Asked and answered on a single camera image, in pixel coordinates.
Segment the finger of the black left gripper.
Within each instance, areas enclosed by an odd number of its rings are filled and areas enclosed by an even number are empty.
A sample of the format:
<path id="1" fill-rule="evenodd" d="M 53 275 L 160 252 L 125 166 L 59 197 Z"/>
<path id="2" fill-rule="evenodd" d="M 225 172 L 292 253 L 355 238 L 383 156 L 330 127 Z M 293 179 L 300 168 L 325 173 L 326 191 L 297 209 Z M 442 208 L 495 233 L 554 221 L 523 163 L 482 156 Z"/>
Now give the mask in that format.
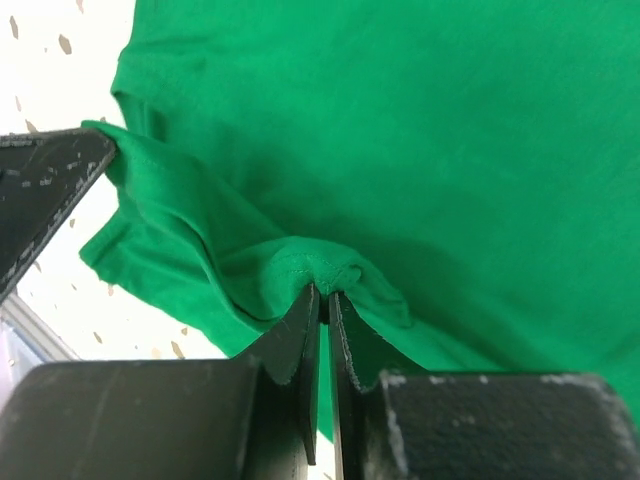
<path id="1" fill-rule="evenodd" d="M 1 137 L 1 298 L 6 299 L 116 155 L 78 128 Z"/>

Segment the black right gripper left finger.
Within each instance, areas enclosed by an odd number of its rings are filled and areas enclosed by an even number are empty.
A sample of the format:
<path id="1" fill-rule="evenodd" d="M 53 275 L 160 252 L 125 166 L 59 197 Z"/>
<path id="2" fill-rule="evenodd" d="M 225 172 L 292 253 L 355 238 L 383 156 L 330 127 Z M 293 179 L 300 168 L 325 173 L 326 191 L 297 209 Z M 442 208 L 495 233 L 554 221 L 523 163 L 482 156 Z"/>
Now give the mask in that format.
<path id="1" fill-rule="evenodd" d="M 49 363 L 1 413 L 5 479 L 304 479 L 316 462 L 321 296 L 222 359 Z"/>

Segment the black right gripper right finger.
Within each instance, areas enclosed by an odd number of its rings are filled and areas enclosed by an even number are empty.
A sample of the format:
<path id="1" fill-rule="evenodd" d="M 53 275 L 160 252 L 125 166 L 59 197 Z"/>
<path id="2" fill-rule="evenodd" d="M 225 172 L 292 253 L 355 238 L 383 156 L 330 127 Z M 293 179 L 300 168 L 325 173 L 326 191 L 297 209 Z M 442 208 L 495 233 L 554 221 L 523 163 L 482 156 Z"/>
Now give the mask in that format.
<path id="1" fill-rule="evenodd" d="M 601 378 L 428 371 L 328 301 L 340 479 L 635 479 L 639 434 Z"/>

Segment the green t shirt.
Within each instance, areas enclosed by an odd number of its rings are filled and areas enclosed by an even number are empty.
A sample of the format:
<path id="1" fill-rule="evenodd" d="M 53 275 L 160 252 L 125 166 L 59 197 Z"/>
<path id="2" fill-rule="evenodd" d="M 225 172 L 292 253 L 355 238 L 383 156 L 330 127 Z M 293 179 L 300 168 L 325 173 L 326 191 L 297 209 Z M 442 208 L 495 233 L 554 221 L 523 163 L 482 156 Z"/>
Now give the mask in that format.
<path id="1" fill-rule="evenodd" d="M 423 367 L 639 409 L 635 1 L 140 1 L 99 278 L 228 355 L 347 294 Z"/>

